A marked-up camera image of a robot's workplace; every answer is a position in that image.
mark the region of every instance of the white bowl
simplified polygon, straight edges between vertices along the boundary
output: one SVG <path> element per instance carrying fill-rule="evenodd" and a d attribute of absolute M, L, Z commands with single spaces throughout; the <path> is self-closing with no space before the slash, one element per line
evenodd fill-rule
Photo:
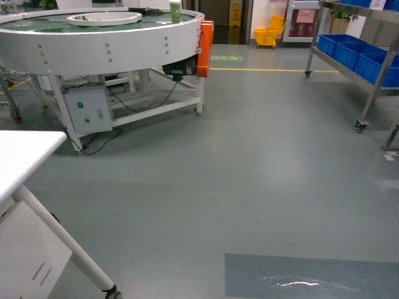
<path fill-rule="evenodd" d="M 68 23 L 78 26 L 114 26 L 136 23 L 142 19 L 137 12 L 88 12 L 69 16 Z"/>

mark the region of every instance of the yellow floor line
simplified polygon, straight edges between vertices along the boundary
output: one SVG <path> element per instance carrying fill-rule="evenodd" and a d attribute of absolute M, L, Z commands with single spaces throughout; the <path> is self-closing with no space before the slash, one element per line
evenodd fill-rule
<path fill-rule="evenodd" d="M 241 70 L 247 72 L 292 72 L 303 73 L 305 70 L 289 70 L 289 69 L 235 69 L 226 67 L 211 67 L 211 70 Z M 338 73 L 336 70 L 314 70 L 315 73 Z"/>
<path fill-rule="evenodd" d="M 32 80 L 32 78 L 23 80 L 17 84 L 14 84 L 12 87 L 9 87 L 8 90 L 13 90 L 14 88 L 20 87 L 21 85 L 24 85 L 26 82 L 31 81 L 31 80 Z"/>

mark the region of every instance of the blue plastic bin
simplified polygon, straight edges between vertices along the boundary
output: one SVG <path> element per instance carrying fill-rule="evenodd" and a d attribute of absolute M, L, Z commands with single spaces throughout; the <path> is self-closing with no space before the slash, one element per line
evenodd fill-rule
<path fill-rule="evenodd" d="M 366 42 L 348 42 L 337 44 L 333 58 L 348 69 L 355 70 L 360 54 L 384 55 L 386 53 L 385 50 L 369 45 Z"/>
<path fill-rule="evenodd" d="M 356 73 L 374 84 L 377 81 L 378 74 L 387 54 L 384 55 L 360 55 Z M 382 87 L 399 87 L 399 56 L 396 56 L 391 64 Z"/>
<path fill-rule="evenodd" d="M 399 11 L 399 0 L 386 0 L 384 9 L 388 9 L 390 11 Z"/>
<path fill-rule="evenodd" d="M 341 3 L 353 6 L 370 7 L 371 0 L 341 0 Z"/>
<path fill-rule="evenodd" d="M 335 52 L 335 47 L 338 43 L 343 42 L 363 42 L 353 36 L 348 36 L 347 34 L 322 34 L 319 36 L 319 43 L 317 48 L 326 53 L 328 56 L 333 57 Z"/>

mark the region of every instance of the green floor sign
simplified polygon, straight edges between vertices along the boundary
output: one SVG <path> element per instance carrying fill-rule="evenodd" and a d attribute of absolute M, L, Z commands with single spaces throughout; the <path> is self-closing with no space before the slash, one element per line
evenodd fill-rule
<path fill-rule="evenodd" d="M 218 61 L 243 61 L 242 56 L 231 56 L 231 55 L 212 55 L 211 60 Z"/>

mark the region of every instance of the yellow mop bucket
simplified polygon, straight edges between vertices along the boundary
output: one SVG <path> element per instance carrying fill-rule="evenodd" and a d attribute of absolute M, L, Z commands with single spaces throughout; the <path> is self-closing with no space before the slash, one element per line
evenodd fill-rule
<path fill-rule="evenodd" d="M 285 27 L 284 17 L 281 16 L 272 16 L 271 27 L 278 31 L 279 34 L 282 34 Z"/>
<path fill-rule="evenodd" d="M 281 16 L 272 16 L 271 27 L 255 29 L 255 38 L 257 45 L 266 45 L 275 47 L 277 36 L 284 31 L 284 18 Z"/>
<path fill-rule="evenodd" d="M 274 28 L 260 28 L 255 29 L 255 38 L 257 45 L 268 45 L 275 47 L 277 36 L 279 35 L 278 30 Z"/>

